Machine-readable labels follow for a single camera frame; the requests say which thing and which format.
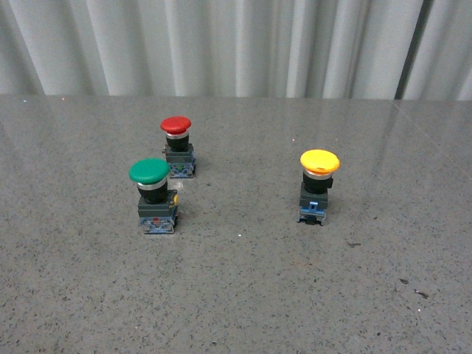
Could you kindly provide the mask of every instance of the green push button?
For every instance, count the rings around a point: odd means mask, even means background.
[[[130,178],[140,184],[155,184],[162,181],[170,168],[161,159],[145,159],[138,161],[130,168]]]

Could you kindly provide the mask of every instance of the red push button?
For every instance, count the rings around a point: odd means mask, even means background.
[[[162,121],[161,129],[168,134],[179,135],[187,131],[192,122],[187,117],[169,117]]]

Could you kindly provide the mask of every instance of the yellow push button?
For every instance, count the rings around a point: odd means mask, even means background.
[[[332,173],[339,168],[338,156],[326,150],[309,150],[300,157],[302,166],[320,175]]]

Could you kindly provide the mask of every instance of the dark spot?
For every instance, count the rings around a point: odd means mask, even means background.
[[[422,291],[414,290],[414,292],[418,295],[421,295],[424,299],[428,299],[429,295],[427,293],[423,293]]]

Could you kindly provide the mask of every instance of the metal ring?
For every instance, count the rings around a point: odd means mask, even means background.
[[[303,169],[303,173],[308,177],[308,178],[311,178],[311,179],[316,179],[318,181],[324,181],[325,179],[329,179],[333,173],[328,173],[326,175],[319,175],[317,173],[314,173],[314,172],[311,172],[309,170],[307,170],[306,168]]]
[[[157,190],[167,183],[167,176],[165,176],[161,181],[154,184],[142,184],[137,182],[136,185],[140,190]]]
[[[182,133],[182,134],[177,134],[177,135],[169,134],[169,133],[165,134],[166,138],[171,139],[171,140],[182,139],[182,138],[184,138],[188,135],[189,135],[189,130],[188,129],[185,131],[185,133]]]

